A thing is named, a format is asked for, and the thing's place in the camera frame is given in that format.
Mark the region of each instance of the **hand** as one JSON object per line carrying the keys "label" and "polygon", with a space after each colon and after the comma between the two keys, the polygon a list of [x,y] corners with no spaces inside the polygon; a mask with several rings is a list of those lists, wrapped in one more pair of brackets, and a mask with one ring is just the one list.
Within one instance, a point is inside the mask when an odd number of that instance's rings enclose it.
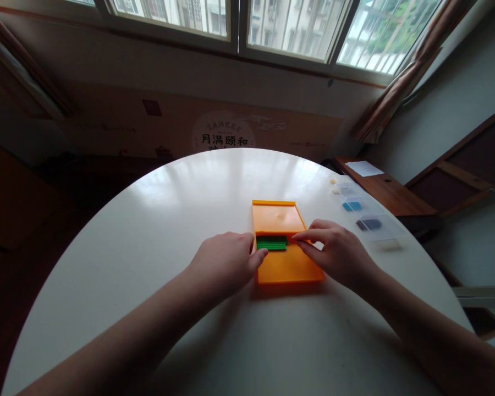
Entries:
{"label": "hand", "polygon": [[250,254],[254,240],[251,233],[232,232],[206,239],[186,272],[213,297],[230,297],[253,278],[268,254],[267,249]]}
{"label": "hand", "polygon": [[[314,220],[306,231],[293,237],[302,251],[337,282],[357,292],[380,269],[352,232],[328,220]],[[305,240],[323,243],[319,250]]]}

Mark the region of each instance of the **floor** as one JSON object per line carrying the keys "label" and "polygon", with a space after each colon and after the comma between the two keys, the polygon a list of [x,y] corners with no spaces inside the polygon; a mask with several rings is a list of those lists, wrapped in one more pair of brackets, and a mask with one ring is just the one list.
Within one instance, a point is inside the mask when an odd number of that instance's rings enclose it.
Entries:
{"label": "floor", "polygon": [[[49,164],[49,169],[39,170],[41,177],[68,197],[69,203],[48,219],[19,251],[9,253],[0,263],[0,392],[22,326],[62,253],[112,197],[170,160],[70,157],[60,164]],[[495,322],[483,310],[466,313],[482,338],[495,332]]]}

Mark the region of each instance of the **forearm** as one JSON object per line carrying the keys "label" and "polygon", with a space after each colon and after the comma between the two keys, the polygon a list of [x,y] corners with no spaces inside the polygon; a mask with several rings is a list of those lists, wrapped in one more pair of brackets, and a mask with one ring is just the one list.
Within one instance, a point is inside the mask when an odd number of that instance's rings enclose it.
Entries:
{"label": "forearm", "polygon": [[147,360],[161,361],[219,301],[186,271],[20,394],[88,395],[109,390]]}
{"label": "forearm", "polygon": [[495,394],[495,348],[378,271],[357,291],[448,394]]}

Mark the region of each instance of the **green component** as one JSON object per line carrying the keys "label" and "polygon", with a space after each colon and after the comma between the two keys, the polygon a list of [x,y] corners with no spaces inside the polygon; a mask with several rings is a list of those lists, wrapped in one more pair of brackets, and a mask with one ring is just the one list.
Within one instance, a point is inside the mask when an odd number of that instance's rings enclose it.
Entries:
{"label": "green component", "polygon": [[285,235],[257,236],[257,250],[286,250],[288,238]]}

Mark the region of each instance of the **white paper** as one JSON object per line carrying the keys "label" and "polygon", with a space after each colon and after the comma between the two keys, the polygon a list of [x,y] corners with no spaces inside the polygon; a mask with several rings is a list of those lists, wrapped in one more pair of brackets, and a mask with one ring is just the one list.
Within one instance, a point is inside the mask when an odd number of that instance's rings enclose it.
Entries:
{"label": "white paper", "polygon": [[369,164],[368,161],[347,162],[345,165],[362,177],[376,176],[385,173]]}

